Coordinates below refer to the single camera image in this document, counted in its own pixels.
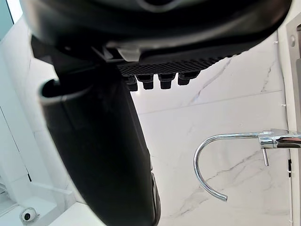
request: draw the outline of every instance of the faucet handle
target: faucet handle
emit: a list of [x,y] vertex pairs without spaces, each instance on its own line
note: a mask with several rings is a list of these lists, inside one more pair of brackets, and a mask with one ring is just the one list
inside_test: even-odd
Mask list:
[[265,164],[265,166],[269,166],[267,150],[265,148],[262,148],[261,150],[262,150],[262,153],[263,153],[264,164]]

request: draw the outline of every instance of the white marble surface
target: white marble surface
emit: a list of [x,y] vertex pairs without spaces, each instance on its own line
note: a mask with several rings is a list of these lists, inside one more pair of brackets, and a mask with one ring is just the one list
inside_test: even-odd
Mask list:
[[[49,138],[37,103],[36,90],[55,77],[52,66],[32,58],[28,29],[20,20],[0,50],[52,180],[70,184]],[[188,86],[132,93],[161,198],[160,226],[289,225],[287,151],[268,151],[265,167],[258,141],[211,144],[201,154],[204,178],[229,195],[228,203],[206,193],[192,166],[195,149],[219,133],[286,129],[283,78],[277,58],[277,36],[204,70]]]

